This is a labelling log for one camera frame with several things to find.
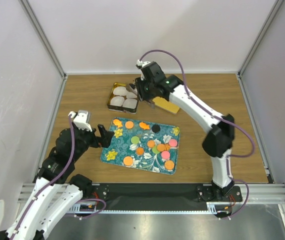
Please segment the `metal tongs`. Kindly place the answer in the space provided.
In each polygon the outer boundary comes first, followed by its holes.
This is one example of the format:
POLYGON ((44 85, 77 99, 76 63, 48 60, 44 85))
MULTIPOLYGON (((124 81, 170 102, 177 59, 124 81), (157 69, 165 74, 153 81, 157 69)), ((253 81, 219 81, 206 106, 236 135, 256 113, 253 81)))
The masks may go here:
POLYGON ((130 85, 135 85, 137 88, 137 98, 140 102, 146 102, 152 109, 155 108, 155 103, 153 102, 151 95, 148 90, 144 89, 145 84, 142 80, 135 80, 134 83, 126 83, 125 87, 128 92, 131 92, 130 85))

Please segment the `green round cookie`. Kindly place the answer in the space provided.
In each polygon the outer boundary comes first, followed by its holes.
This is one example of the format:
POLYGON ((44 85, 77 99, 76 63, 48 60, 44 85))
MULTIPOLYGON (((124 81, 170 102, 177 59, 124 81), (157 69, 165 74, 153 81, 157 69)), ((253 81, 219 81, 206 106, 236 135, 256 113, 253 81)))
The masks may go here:
POLYGON ((140 142, 140 138, 138 136, 133 136, 130 141, 132 144, 137 145, 140 142))

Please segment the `black sandwich cookie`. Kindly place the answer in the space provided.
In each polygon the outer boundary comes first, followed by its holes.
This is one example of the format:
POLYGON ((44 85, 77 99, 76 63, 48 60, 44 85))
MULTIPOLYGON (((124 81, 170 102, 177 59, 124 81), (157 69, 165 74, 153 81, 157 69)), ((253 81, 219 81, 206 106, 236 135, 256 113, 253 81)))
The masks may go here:
POLYGON ((154 124, 151 127, 151 130, 152 130, 153 133, 158 133, 161 130, 161 127, 158 124, 154 124))
POLYGON ((130 84, 129 87, 130 87, 130 91, 131 91, 132 93, 134 93, 135 95, 138 94, 138 90, 137 90, 137 88, 136 88, 135 85, 130 84))

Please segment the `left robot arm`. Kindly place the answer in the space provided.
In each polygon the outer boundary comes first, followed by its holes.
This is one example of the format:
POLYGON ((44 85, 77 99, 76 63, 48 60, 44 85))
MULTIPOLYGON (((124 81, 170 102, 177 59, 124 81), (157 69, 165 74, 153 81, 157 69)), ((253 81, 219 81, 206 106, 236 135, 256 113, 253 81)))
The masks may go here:
POLYGON ((40 171, 34 188, 23 210, 13 225, 0 231, 0 240, 45 240, 68 210, 76 203, 102 203, 99 214, 107 204, 103 199, 92 198, 92 181, 81 175, 73 176, 62 195, 53 201, 69 175, 75 170, 75 162, 88 148, 108 148, 114 132, 98 125, 100 135, 95 130, 80 129, 71 123, 69 128, 62 130, 55 141, 40 171))

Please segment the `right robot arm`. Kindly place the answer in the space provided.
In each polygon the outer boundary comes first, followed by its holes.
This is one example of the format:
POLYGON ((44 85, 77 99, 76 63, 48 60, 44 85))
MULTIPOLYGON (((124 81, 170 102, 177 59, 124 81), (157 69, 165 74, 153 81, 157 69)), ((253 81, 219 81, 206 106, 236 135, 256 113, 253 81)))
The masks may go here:
POLYGON ((197 98, 176 75, 166 76, 154 61, 136 62, 141 76, 135 79, 140 101, 152 102, 160 97, 177 105, 195 120, 206 133, 202 148, 210 156, 213 169, 213 197, 224 201, 231 195, 235 182, 230 175, 231 154, 235 139, 235 120, 230 114, 224 116, 197 98))

